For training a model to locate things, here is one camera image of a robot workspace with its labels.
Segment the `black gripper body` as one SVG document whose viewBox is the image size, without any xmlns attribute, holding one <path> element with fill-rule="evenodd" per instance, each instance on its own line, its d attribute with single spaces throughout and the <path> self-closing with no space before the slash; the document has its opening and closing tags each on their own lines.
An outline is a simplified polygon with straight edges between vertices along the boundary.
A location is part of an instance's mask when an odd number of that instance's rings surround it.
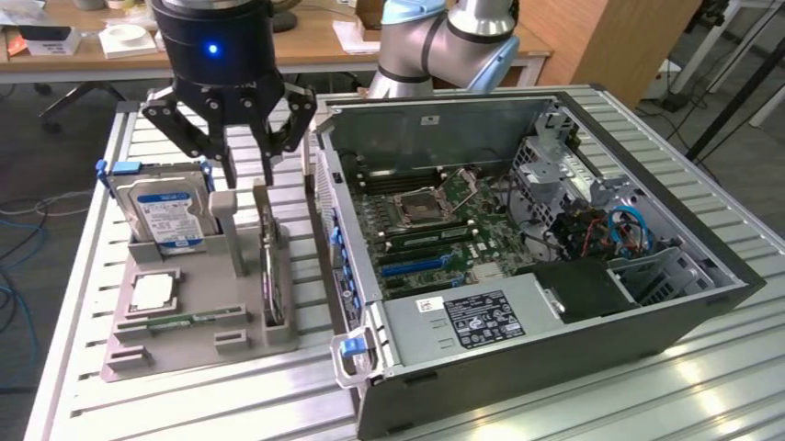
<svg viewBox="0 0 785 441">
<path fill-rule="evenodd" d="M 268 133 L 268 115 L 284 96 L 276 66 L 270 1 L 152 1 L 173 71 L 171 92 L 149 99 L 149 121 L 164 133 L 197 133 L 184 104 L 211 133 L 247 125 Z"/>
</svg>

